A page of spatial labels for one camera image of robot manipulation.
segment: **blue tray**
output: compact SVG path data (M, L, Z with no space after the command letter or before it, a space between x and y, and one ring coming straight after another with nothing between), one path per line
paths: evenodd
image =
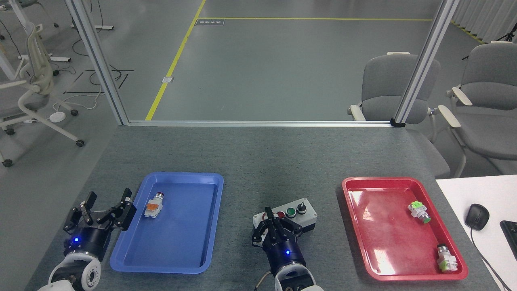
M212 259L223 177L216 173L154 172L135 197L136 214L120 233L110 258L115 271L199 274ZM149 199L163 192L163 208L144 216Z

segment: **red tray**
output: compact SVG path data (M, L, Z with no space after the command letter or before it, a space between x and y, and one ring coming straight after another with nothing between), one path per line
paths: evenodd
M413 178L348 178L343 191L367 272L380 281L461 280L468 268L423 185ZM418 200L431 221L407 208ZM442 273L436 245L456 256L458 271Z

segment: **gray table surface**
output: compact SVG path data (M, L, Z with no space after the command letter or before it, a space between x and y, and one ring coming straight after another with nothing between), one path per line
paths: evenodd
M269 264L265 253L251 246L252 215L265 206L303 197L317 211L318 221L298 242L307 267L326 291L498 289L403 128L121 126L76 203L95 191L99 197L94 210L107 209L124 188L136 193L143 178L156 171L216 172L224 177L210 267L196 275L113 271L109 257L118 238L116 230L101 263L98 291L253 290ZM421 181L468 265L468 277L418 282L371 278L343 205L341 181L348 177ZM67 237L63 231L56 235L26 290L47 283L63 260ZM271 276L259 290L274 290Z

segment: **glass panel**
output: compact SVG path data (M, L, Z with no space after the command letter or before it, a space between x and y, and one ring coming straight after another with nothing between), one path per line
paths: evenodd
M418 55L440 1L92 4L132 121L352 121L368 60Z

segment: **green push button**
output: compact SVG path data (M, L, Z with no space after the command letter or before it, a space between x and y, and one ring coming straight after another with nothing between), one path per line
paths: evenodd
M295 216L296 216L296 209L294 209L294 208L292 208L292 207L289 207L289 208L286 210L285 214L287 214L287 217L289 217L289 218L293 218L293 217L295 217Z

